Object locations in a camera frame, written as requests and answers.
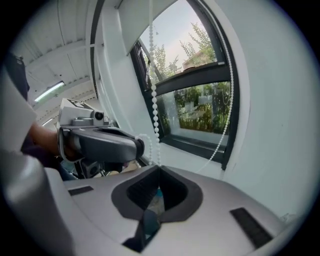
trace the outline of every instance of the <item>white machine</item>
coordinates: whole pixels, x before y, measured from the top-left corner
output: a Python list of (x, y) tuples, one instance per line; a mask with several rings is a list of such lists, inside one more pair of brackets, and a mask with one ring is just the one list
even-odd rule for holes
[[(63, 99), (59, 143), (72, 140), (97, 163), (139, 159), (141, 140), (106, 127), (103, 113)], [(1, 152), (0, 180), (8, 205), (34, 240), (52, 255), (247, 255), (284, 229), (263, 205), (213, 178), (169, 166), (63, 182), (57, 171), (18, 152)], [(146, 233), (145, 212), (161, 189), (160, 228)]]

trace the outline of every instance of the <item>window frame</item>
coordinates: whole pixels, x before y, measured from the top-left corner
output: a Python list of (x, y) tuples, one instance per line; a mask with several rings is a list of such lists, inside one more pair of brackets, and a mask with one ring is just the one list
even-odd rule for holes
[[(180, 90), (184, 88), (190, 88), (198, 85), (210, 84), (210, 83), (218, 83), (218, 82), (230, 82), (231, 75), (229, 65), (226, 61), (226, 54), (224, 47), (222, 46), (222, 40), (216, 28), (214, 21), (211, 16), (214, 17), (221, 33), (226, 43), (227, 50), (230, 55), (231, 65), (233, 67), (233, 103), (232, 103), (232, 112), (230, 117), (230, 125), (229, 125), (229, 134), (228, 141), (226, 146), (220, 146), (219, 150), (215, 154), (212, 161), (221, 163), (221, 168), (223, 170), (226, 169), (228, 161), (231, 156), (231, 152), (235, 143), (237, 129), (238, 129), (238, 121), (239, 121), (239, 110), (240, 110), (240, 86), (239, 86), (239, 78), (236, 69), (236, 62), (233, 56), (233, 52), (231, 46), (229, 44), (228, 38), (224, 30), (222, 29), (219, 21), (215, 17), (215, 15), (210, 11), (209, 13), (197, 0), (186, 0), (192, 9), (195, 11), (200, 21), (202, 22), (208, 36), (211, 40), (211, 44), (216, 54), (216, 62), (208, 63), (205, 65), (193, 67), (187, 69), (181, 73), (170, 76), (162, 81), (159, 81), (156, 84), (156, 93), (157, 96), (164, 95), (166, 93), (173, 92), (175, 90)], [(153, 122), (153, 102), (151, 95), (151, 81), (148, 78), (148, 83), (146, 82), (147, 75), (147, 66), (145, 64), (144, 56), (142, 54), (142, 50), (146, 51), (146, 47), (139, 40), (133, 46), (130, 56), (132, 59), (133, 67), (136, 73), (136, 77), (141, 89), (142, 96), (144, 98), (145, 105), (147, 107), (149, 116), (151, 121)], [(209, 159), (214, 150), (217, 147), (217, 144), (210, 142), (203, 142), (197, 139), (191, 139), (187, 137), (182, 137), (174, 134), (164, 135), (162, 124), (159, 125), (159, 138), (161, 143), (165, 143), (172, 147), (178, 148), (180, 150), (192, 153), (194, 155)]]

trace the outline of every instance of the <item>person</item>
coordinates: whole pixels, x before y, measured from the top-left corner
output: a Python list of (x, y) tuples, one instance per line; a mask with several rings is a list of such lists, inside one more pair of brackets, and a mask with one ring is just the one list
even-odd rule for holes
[[(11, 52), (4, 59), (6, 68), (12, 82), (22, 97), (28, 101), (28, 91), (30, 86), (26, 77), (26, 67), (22, 57), (17, 57)], [(44, 167), (56, 169), (63, 181), (75, 180), (72, 174), (66, 171), (57, 160), (59, 156), (57, 133), (34, 122), (26, 136), (21, 152), (23, 154), (37, 158)], [(64, 152), (69, 159), (77, 157), (77, 153), (66, 145)]]

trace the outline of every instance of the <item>window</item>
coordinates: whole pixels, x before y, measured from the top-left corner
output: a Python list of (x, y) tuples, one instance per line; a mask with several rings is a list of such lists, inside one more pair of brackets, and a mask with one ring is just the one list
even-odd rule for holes
[[(163, 11), (153, 23), (155, 74), (149, 74), (149, 28), (131, 51), (151, 120), (151, 85), (157, 86), (160, 141), (207, 159), (221, 139), (231, 96), (230, 68), (212, 17), (196, 0), (178, 0)], [(222, 36), (233, 67), (234, 100), (225, 137), (213, 161), (225, 169), (238, 127), (239, 82), (223, 31)]]

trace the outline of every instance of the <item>ceiling light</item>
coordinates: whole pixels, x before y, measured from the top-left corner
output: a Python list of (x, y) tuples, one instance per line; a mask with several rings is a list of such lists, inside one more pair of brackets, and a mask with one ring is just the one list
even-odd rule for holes
[(47, 123), (49, 123), (53, 118), (50, 118), (48, 121), (46, 121), (42, 126), (46, 125)]
[(54, 90), (60, 88), (61, 86), (64, 86), (65, 83), (64, 82), (58, 82), (57, 84), (55, 84), (54, 86), (52, 86), (50, 89), (46, 90), (44, 93), (42, 93), (39, 97), (37, 97), (34, 101), (38, 102), (40, 101), (43, 97), (47, 96), (49, 93), (52, 93)]

